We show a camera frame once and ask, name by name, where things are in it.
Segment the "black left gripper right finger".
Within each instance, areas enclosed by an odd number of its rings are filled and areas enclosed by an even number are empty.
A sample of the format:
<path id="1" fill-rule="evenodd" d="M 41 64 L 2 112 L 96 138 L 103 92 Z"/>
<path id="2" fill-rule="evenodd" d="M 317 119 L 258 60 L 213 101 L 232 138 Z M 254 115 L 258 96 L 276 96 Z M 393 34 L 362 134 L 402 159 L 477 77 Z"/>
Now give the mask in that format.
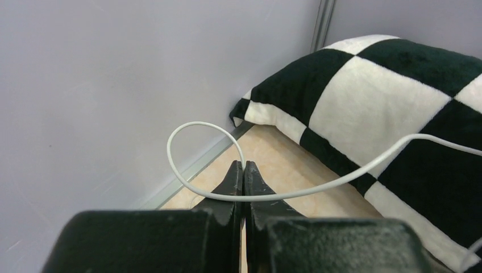
<path id="1" fill-rule="evenodd" d="M 249 272 L 431 272 L 412 228 L 395 219 L 308 218 L 283 200 L 247 202 Z"/>

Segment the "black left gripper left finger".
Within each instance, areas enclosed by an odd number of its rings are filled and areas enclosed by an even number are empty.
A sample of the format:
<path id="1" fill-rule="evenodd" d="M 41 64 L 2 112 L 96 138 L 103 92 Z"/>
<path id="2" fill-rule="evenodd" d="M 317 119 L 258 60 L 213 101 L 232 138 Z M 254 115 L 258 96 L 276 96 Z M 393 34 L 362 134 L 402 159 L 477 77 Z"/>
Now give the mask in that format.
<path id="1" fill-rule="evenodd" d="M 90 210 L 61 231 L 43 272 L 239 272 L 242 205 Z"/>

